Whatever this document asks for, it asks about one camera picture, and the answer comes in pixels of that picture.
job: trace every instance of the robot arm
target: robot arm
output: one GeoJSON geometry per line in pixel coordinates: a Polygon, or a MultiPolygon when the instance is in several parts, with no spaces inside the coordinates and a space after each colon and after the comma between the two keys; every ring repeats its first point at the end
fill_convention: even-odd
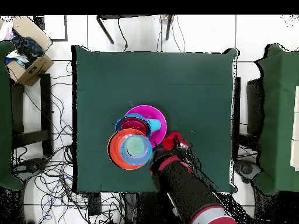
{"type": "Polygon", "coordinates": [[[237,224],[205,182],[194,175],[190,157],[182,158],[188,143],[180,142],[177,135],[173,143],[170,150],[157,149],[151,161],[156,190],[168,195],[184,224],[237,224]]]}

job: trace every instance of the blue bowl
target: blue bowl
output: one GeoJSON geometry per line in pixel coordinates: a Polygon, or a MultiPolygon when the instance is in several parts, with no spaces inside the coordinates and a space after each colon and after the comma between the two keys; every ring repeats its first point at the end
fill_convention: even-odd
{"type": "Polygon", "coordinates": [[[126,163],[135,166],[142,165],[150,159],[152,145],[145,136],[132,135],[121,144],[120,154],[126,163]]]}

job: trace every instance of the table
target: table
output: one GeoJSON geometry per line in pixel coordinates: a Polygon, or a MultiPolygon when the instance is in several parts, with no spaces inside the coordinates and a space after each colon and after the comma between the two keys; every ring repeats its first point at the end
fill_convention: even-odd
{"type": "Polygon", "coordinates": [[[114,125],[132,106],[149,104],[166,117],[168,133],[177,130],[193,144],[202,172],[215,190],[232,192],[232,62],[224,54],[89,52],[72,46],[73,102],[77,114],[73,146],[78,192],[154,191],[147,167],[122,170],[108,158],[114,125]]]}

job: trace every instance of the green table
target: green table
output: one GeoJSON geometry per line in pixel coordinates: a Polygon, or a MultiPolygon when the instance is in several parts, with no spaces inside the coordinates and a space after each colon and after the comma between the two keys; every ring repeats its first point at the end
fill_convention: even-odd
{"type": "Polygon", "coordinates": [[[256,64],[260,66],[265,91],[265,118],[258,161],[263,172],[254,182],[266,195],[278,191],[299,192],[299,171],[290,166],[299,53],[284,51],[272,44],[256,64]]]}
{"type": "Polygon", "coordinates": [[[77,58],[78,192],[154,191],[147,167],[122,170],[107,155],[116,121],[140,104],[160,109],[168,133],[179,131],[193,144],[215,189],[231,191],[232,62],[237,50],[89,52],[75,46],[72,52],[77,58]]]}
{"type": "Polygon", "coordinates": [[[5,57],[14,49],[12,42],[0,42],[0,186],[19,190],[23,184],[9,170],[12,163],[12,105],[9,74],[4,64],[5,57]]]}

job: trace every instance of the white tile floor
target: white tile floor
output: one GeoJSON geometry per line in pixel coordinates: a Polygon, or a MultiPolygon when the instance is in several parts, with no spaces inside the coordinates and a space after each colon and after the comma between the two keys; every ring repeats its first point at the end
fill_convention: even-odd
{"type": "MultiPolygon", "coordinates": [[[[179,15],[179,24],[182,29],[186,51],[188,52],[218,52],[222,53],[228,48],[237,48],[240,51],[237,63],[237,75],[241,77],[241,122],[247,123],[246,108],[246,82],[260,77],[260,73],[254,60],[263,57],[265,47],[269,43],[280,43],[289,50],[299,47],[299,20],[298,17],[280,15],[179,15]]],[[[64,25],[62,16],[57,18],[45,17],[46,33],[52,39],[63,39],[64,25]]],[[[55,64],[48,73],[52,78],[61,75],[69,75],[66,67],[71,60],[71,45],[82,45],[92,51],[123,51],[125,42],[120,34],[117,20],[105,20],[105,27],[112,36],[115,44],[108,41],[104,32],[96,21],[96,16],[67,16],[68,41],[53,42],[46,54],[54,60],[55,64]]],[[[127,51],[152,51],[156,52],[157,41],[161,26],[159,16],[134,17],[120,20],[120,26],[128,42],[127,51]]],[[[173,39],[173,33],[169,40],[165,40],[166,23],[163,24],[163,52],[179,52],[173,39]]],[[[173,23],[173,30],[178,46],[183,50],[183,38],[180,34],[177,18],[173,23]]],[[[161,50],[161,39],[158,43],[158,51],[161,50]]],[[[72,83],[72,77],[52,79],[51,83],[64,82],[72,83]]],[[[40,83],[32,87],[26,87],[26,91],[33,101],[40,106],[40,83]]],[[[72,89],[68,85],[55,85],[53,94],[64,103],[63,119],[72,126],[72,89]]],[[[53,99],[61,108],[61,103],[53,99]]],[[[59,110],[53,105],[53,120],[58,131],[59,110]]],[[[24,123],[25,131],[40,129],[40,113],[27,96],[24,96],[24,123]]],[[[246,126],[241,125],[241,132],[246,133],[246,126]]],[[[70,144],[70,136],[62,136],[64,145],[70,144]]],[[[54,142],[54,149],[61,146],[61,141],[54,142]]],[[[29,151],[24,155],[26,159],[42,157],[41,144],[28,145],[29,151]]],[[[55,160],[60,160],[62,154],[58,154],[55,160]]],[[[44,185],[37,180],[38,186],[44,185]]],[[[254,197],[250,185],[244,184],[240,176],[234,174],[234,184],[238,192],[233,194],[236,201],[244,206],[249,215],[253,215],[254,197]]],[[[44,195],[31,179],[26,187],[25,193],[25,214],[26,219],[33,219],[36,222],[42,217],[41,198],[44,195]]],[[[103,194],[103,198],[109,198],[110,194],[103,194]]],[[[64,206],[54,207],[50,220],[44,220],[42,224],[57,224],[58,219],[65,211],[64,206]]],[[[87,224],[80,216],[77,209],[70,209],[65,214],[65,220],[61,219],[60,224],[87,224]]]]}

